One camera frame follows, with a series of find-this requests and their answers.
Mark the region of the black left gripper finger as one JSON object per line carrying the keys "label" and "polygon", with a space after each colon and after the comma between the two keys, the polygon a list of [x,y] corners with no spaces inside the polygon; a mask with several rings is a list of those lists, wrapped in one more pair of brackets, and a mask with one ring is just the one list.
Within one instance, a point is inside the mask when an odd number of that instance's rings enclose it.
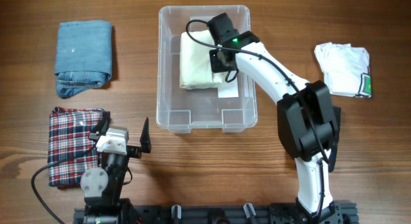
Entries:
{"label": "black left gripper finger", "polygon": [[97,141],[102,135],[107,133],[110,125],[110,112],[104,112],[102,118],[89,133],[89,140]]}
{"label": "black left gripper finger", "polygon": [[143,129],[141,132],[140,140],[141,144],[141,151],[143,153],[151,153],[152,145],[150,140],[150,133],[149,133],[149,118],[147,117],[144,121]]}

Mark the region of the cream cloth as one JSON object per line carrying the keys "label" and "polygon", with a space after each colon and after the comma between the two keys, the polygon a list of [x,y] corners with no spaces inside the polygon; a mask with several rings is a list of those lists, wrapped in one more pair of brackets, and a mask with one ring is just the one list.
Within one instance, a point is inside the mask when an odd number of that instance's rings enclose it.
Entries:
{"label": "cream cloth", "polygon": [[193,41],[186,32],[180,37],[180,80],[182,89],[217,88],[225,83],[227,73],[213,73],[210,47]]}

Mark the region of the white t-shirt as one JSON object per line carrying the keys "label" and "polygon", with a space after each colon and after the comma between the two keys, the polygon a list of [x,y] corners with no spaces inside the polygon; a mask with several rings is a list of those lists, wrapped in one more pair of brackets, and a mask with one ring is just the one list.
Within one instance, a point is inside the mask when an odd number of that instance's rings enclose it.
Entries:
{"label": "white t-shirt", "polygon": [[327,42],[317,45],[314,54],[332,95],[372,96],[370,56],[365,48]]}

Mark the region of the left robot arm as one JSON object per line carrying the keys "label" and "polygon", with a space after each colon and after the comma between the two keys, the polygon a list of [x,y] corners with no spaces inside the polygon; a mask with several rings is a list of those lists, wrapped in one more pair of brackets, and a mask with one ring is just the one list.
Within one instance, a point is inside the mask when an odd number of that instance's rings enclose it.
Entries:
{"label": "left robot arm", "polygon": [[110,112],[104,112],[102,119],[90,131],[89,139],[102,155],[101,166],[85,171],[80,180],[84,193],[85,209],[74,212],[74,223],[143,223],[128,198],[121,198],[121,190],[131,158],[140,159],[143,153],[150,153],[152,145],[149,134],[149,119],[145,119],[140,145],[128,144],[128,130],[110,126]]}

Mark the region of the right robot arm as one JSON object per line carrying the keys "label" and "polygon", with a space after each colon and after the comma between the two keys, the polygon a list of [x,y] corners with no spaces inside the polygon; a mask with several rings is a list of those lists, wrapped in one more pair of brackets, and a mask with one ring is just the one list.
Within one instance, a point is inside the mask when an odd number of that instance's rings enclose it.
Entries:
{"label": "right robot arm", "polygon": [[289,71],[255,34],[234,28],[226,13],[206,25],[214,40],[212,69],[247,75],[277,106],[278,136],[297,167],[300,221],[320,223],[329,218],[336,205],[328,174],[335,165],[340,127],[328,87]]}

